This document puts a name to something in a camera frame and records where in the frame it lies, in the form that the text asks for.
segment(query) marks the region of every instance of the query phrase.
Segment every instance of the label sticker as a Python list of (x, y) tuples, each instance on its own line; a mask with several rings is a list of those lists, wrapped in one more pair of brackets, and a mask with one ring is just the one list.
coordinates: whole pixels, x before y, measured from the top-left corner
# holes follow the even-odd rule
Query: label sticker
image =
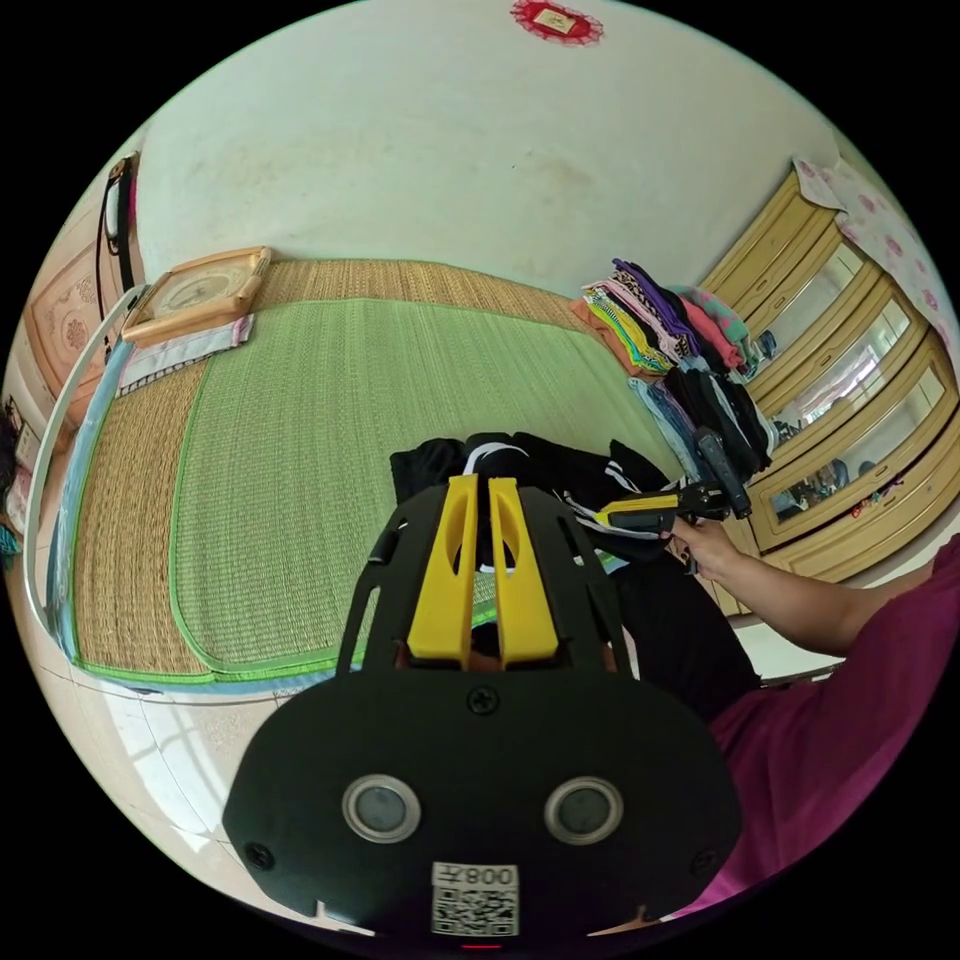
[(516, 867), (435, 863), (431, 929), (454, 937), (515, 937), (519, 893)]
[(551, 30), (556, 30), (557, 33), (569, 33), (577, 25), (577, 21), (573, 17), (565, 17), (562, 13), (551, 10), (549, 7), (541, 10), (533, 18), (533, 22), (549, 27)]

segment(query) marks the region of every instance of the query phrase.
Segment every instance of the clock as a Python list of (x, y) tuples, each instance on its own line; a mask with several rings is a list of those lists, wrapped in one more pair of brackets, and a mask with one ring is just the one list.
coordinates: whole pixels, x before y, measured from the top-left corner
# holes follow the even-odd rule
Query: clock
[(191, 260), (165, 273), (127, 317), (121, 337), (140, 347), (223, 326), (250, 312), (269, 247)]

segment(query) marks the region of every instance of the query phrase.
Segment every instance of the pink cloth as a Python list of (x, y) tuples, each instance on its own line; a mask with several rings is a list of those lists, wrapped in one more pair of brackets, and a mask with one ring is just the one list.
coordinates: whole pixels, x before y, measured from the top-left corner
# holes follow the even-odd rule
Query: pink cloth
[(831, 677), (747, 694), (710, 725), (740, 794), (743, 833), (700, 899), (675, 916), (774, 876), (844, 824), (919, 723), (958, 625), (960, 534), (926, 583), (867, 622)]
[(720, 354), (724, 364), (731, 370), (736, 370), (743, 363), (740, 351), (730, 343), (729, 340), (720, 332), (720, 328), (698, 307), (689, 300), (680, 298), (684, 309), (687, 311), (687, 319), (690, 326), (693, 327), (698, 337), (710, 342)]

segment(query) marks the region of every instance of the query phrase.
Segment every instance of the qr code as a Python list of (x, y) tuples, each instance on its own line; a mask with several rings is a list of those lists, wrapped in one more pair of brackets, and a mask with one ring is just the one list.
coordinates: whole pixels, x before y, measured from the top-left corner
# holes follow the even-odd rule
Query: qr code
[(434, 933), (462, 937), (516, 936), (517, 919), (515, 889), (434, 889)]

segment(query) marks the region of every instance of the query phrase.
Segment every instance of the yellow bracket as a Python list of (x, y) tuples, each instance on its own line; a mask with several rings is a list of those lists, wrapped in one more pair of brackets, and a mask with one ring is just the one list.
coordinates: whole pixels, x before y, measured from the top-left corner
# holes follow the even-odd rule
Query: yellow bracket
[(608, 503), (595, 514), (597, 523), (605, 527), (613, 526), (610, 522), (612, 514), (616, 513), (655, 513), (661, 510), (677, 510), (680, 498), (675, 493), (665, 493), (661, 496), (641, 497), (638, 500), (617, 500)]
[[(557, 631), (527, 533), (517, 481), (492, 479), (487, 487), (501, 666), (506, 669), (514, 663), (548, 660), (557, 651)], [(507, 572), (504, 543), (513, 554), (513, 573)]]
[(477, 477), (452, 477), (407, 637), (418, 660), (456, 661), (463, 670), (470, 663), (477, 510)]

